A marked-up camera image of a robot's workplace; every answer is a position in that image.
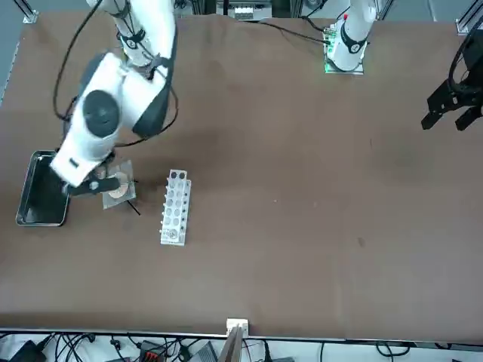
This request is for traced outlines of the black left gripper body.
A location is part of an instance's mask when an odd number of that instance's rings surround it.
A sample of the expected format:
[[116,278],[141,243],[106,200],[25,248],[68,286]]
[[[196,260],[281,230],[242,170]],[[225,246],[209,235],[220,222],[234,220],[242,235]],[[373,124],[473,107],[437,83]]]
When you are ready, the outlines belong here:
[[[454,71],[460,61],[466,67],[466,76],[456,82]],[[482,30],[471,31],[464,39],[451,64],[451,89],[455,93],[456,108],[482,105]]]

